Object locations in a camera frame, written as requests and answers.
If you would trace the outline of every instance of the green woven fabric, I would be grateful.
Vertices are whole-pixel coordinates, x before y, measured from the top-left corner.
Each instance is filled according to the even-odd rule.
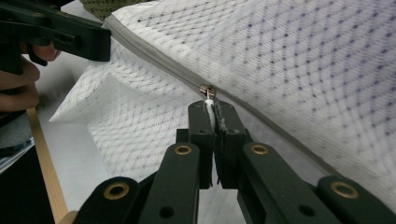
[[[149,2],[150,0],[79,0],[84,8],[97,19],[103,21],[111,12],[137,3]]]

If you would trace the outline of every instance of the white surface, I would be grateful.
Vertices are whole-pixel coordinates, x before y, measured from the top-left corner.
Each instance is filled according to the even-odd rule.
[[[79,1],[63,10],[94,19]],[[37,114],[69,211],[79,210],[94,188],[108,179],[102,159],[84,125],[49,122],[87,63],[85,59],[63,52],[48,66],[38,66],[41,78],[36,83],[40,94]]]

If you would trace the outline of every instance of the white bag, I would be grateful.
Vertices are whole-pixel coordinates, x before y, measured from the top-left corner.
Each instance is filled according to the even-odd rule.
[[[105,21],[111,61],[91,62],[52,120],[86,123],[109,173],[139,181],[210,83],[248,111],[258,140],[279,149],[275,137],[293,138],[281,153],[293,168],[320,176],[295,157],[308,148],[396,211],[395,12],[390,0],[124,7]],[[224,191],[202,191],[200,223],[244,222],[235,192]]]

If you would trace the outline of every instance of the white fabric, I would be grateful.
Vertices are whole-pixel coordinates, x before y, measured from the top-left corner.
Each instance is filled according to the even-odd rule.
[[[394,1],[167,0],[113,15],[396,211]],[[90,64],[53,120],[86,123],[108,171],[139,180],[199,99],[113,40],[111,61]],[[243,222],[226,202],[202,206],[200,222]],[[215,220],[221,209],[229,219]]]

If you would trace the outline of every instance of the quilted fabric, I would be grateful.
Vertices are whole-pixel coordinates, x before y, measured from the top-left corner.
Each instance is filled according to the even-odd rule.
[[[113,16],[396,211],[396,2],[167,0]],[[112,48],[53,120],[86,123],[109,172],[140,178],[199,97],[116,40]],[[220,210],[238,210],[230,204]],[[202,223],[219,223],[218,211],[206,209]]]

